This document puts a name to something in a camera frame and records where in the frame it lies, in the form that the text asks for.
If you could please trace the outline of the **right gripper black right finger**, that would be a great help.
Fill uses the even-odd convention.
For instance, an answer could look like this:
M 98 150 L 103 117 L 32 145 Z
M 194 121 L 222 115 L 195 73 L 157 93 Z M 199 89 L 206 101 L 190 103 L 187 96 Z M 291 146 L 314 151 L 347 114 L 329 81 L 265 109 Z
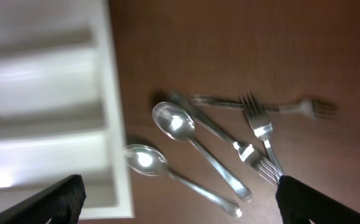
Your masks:
M 287 175 L 275 198 L 284 224 L 360 224 L 360 213 Z

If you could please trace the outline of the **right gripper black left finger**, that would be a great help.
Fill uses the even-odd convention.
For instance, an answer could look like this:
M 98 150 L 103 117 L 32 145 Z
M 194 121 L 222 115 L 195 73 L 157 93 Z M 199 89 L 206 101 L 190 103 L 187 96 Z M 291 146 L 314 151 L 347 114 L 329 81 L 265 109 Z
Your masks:
M 0 212 L 0 224 L 77 224 L 86 199 L 81 175 L 70 175 Z

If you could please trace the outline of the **steel fork crossing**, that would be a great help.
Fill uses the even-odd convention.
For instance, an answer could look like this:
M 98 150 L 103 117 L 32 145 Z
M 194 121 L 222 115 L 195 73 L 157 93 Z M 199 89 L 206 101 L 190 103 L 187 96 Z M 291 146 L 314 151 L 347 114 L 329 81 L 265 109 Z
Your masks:
M 209 131 L 229 143 L 238 152 L 240 160 L 249 165 L 261 177 L 273 185 L 279 184 L 279 180 L 280 177 L 283 176 L 283 172 L 275 167 L 272 162 L 259 150 L 259 148 L 251 143 L 234 139 L 220 126 L 216 125 L 215 122 L 213 122 L 213 120 L 205 114 L 205 112 L 192 105 L 189 100 L 182 96 L 182 94 L 177 92 L 170 93 L 169 100 L 186 110 L 190 116 L 197 119 L 197 121 Z

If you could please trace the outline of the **steel fork tines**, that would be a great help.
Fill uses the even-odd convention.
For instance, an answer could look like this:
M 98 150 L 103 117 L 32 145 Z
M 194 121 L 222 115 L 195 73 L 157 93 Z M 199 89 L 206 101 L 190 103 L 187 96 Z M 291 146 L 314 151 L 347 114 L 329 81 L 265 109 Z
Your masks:
M 251 92 L 244 93 L 241 97 L 241 102 L 254 135 L 263 142 L 263 146 L 271 162 L 283 172 L 270 142 L 273 134 L 273 126 L 264 105 L 259 103 Z

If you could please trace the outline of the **steel tablespoon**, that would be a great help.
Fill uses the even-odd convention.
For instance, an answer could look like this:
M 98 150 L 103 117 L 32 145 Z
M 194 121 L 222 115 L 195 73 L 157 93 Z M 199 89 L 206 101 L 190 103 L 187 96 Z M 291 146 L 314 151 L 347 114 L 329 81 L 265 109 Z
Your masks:
M 171 139 L 190 142 L 227 182 L 239 199 L 242 201 L 251 199 L 250 189 L 197 140 L 195 122 L 184 109 L 164 101 L 154 106 L 152 117 L 159 129 Z
M 157 149 L 144 144 L 130 144 L 123 148 L 126 163 L 137 173 L 146 176 L 168 175 L 170 178 L 179 181 L 212 203 L 220 207 L 226 214 L 240 218 L 242 211 L 239 205 L 209 189 L 201 187 L 190 180 L 181 177 L 172 171 L 168 166 L 165 156 Z

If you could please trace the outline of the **steel fork horizontal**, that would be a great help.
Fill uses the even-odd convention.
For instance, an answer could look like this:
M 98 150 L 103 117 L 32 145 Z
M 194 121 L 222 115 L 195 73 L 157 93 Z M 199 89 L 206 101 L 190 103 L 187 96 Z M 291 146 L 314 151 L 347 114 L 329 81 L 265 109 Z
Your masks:
M 233 100 L 225 100 L 211 95 L 191 95 L 191 103 L 197 106 L 219 106 L 229 109 L 241 110 L 242 103 Z M 266 111 L 276 112 L 279 114 L 302 114 L 311 119 L 332 119 L 337 117 L 338 107 L 330 102 L 317 98 L 302 98 L 293 103 L 285 104 L 265 104 L 260 106 Z

